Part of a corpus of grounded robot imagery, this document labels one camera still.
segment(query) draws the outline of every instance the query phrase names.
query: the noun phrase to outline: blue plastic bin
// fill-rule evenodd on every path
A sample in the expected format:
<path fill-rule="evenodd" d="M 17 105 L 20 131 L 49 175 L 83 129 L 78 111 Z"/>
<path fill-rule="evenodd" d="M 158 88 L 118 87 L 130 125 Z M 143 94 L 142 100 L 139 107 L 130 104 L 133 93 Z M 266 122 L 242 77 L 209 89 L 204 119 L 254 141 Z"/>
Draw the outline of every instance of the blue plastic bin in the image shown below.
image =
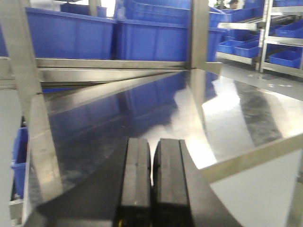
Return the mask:
<path fill-rule="evenodd" d="M 292 68 L 300 68 L 302 53 L 293 51 L 282 51 L 269 57 L 269 62 Z"/>
<path fill-rule="evenodd" d="M 303 6 L 303 0 L 275 0 L 275 7 L 283 6 Z"/>
<path fill-rule="evenodd" d="M 244 8 L 264 8 L 264 0 L 245 0 Z"/>
<path fill-rule="evenodd" d="M 264 13 L 264 7 L 252 8 L 253 17 L 262 17 Z"/>
<path fill-rule="evenodd" d="M 303 20 L 276 29 L 280 37 L 303 38 Z"/>
<path fill-rule="evenodd" d="M 225 29 L 210 27 L 208 29 L 207 61 L 216 61 L 216 52 Z"/>
<path fill-rule="evenodd" d="M 226 36 L 232 36 L 235 39 L 237 38 L 248 38 L 248 36 L 250 36 L 250 31 L 248 30 L 237 30 L 237 29 L 229 29 L 226 30 L 225 33 Z"/>
<path fill-rule="evenodd" d="M 209 28 L 208 61 L 215 53 L 224 29 Z M 186 61 L 188 29 L 180 24 L 123 20 L 118 24 L 117 58 L 143 61 Z"/>
<path fill-rule="evenodd" d="M 17 137 L 14 141 L 13 159 L 11 162 L 11 168 L 15 172 L 14 178 L 16 191 L 20 198 L 23 198 L 24 193 L 24 179 L 27 160 L 27 142 L 27 128 L 20 128 L 18 130 Z"/>
<path fill-rule="evenodd" d="M 0 56 L 7 57 L 8 56 L 8 51 L 6 49 L 2 29 L 0 27 Z"/>
<path fill-rule="evenodd" d="M 253 9 L 224 9 L 225 18 L 223 22 L 239 22 L 253 18 Z"/>
<path fill-rule="evenodd" d="M 36 57 L 110 59 L 116 20 L 27 8 Z"/>
<path fill-rule="evenodd" d="M 190 9 L 191 0 L 135 0 L 136 2 L 149 4 L 149 5 L 158 5 L 158 6 L 168 6 L 176 8 Z"/>
<path fill-rule="evenodd" d="M 225 13 L 209 12 L 209 27 L 217 27 L 220 22 L 225 21 Z"/>
<path fill-rule="evenodd" d="M 258 56 L 259 53 L 259 47 L 258 47 L 259 41 L 250 41 L 247 43 L 244 43 L 240 46 L 234 47 L 235 54 L 238 56 L 246 57 L 246 58 L 254 58 Z"/>
<path fill-rule="evenodd" d="M 302 53 L 303 52 L 303 47 L 291 46 L 287 50 Z"/>
<path fill-rule="evenodd" d="M 126 4 L 126 17 L 134 20 L 189 25 L 190 10 L 184 8 L 168 7 L 141 3 L 137 0 L 128 0 Z"/>
<path fill-rule="evenodd" d="M 233 54 L 235 53 L 235 46 L 240 46 L 244 42 L 242 41 L 235 41 L 235 40 L 228 40 L 223 43 L 220 43 L 218 46 L 218 52 L 223 52 L 223 53 L 230 53 Z"/>
<path fill-rule="evenodd" d="M 68 91 L 68 90 L 72 90 L 73 88 L 70 87 L 60 87 L 60 88 L 43 88 L 42 92 L 44 94 L 46 93 L 52 93 L 52 92 L 58 92 L 58 91 Z"/>
<path fill-rule="evenodd" d="M 65 3 L 60 5 L 60 10 L 61 12 L 66 12 L 66 13 L 76 13 L 76 14 L 87 15 L 87 16 L 90 15 L 89 6 L 86 5 Z M 106 17 L 106 13 L 107 13 L 106 7 L 100 7 L 100 6 L 97 7 L 98 17 Z"/>

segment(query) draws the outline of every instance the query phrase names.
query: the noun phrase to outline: black plastic part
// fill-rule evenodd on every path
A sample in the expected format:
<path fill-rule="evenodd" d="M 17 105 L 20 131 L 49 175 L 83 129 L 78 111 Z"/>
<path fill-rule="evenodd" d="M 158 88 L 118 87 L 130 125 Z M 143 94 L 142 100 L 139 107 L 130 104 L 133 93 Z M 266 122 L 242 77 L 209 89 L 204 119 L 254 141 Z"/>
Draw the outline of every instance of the black plastic part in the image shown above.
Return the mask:
<path fill-rule="evenodd" d="M 119 227 L 149 227 L 151 222 L 151 155 L 147 140 L 129 139 Z"/>
<path fill-rule="evenodd" d="M 192 227 L 179 140 L 161 139 L 153 165 L 153 226 Z"/>
<path fill-rule="evenodd" d="M 121 202 L 127 139 L 82 183 L 38 206 L 24 227 L 112 227 Z"/>

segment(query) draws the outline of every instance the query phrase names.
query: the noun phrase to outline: shelving unit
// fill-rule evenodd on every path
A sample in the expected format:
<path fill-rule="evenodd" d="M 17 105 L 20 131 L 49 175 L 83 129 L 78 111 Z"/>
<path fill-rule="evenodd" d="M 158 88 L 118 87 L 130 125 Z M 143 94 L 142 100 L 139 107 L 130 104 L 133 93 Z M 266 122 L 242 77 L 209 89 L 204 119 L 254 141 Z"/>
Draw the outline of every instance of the shelving unit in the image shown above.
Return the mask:
<path fill-rule="evenodd" d="M 303 6 L 292 6 L 292 7 L 273 7 L 273 0 L 269 0 L 267 25 L 271 23 L 271 15 L 300 15 L 303 14 Z M 260 71 L 270 70 L 275 72 L 281 72 L 296 77 L 303 78 L 303 55 L 301 59 L 300 68 L 291 68 L 283 65 L 277 65 L 267 62 L 267 45 L 285 45 L 285 46 L 297 46 L 303 47 L 303 39 L 289 38 L 289 37 L 277 37 L 269 35 L 269 27 L 266 26 L 263 52 L 260 64 Z"/>

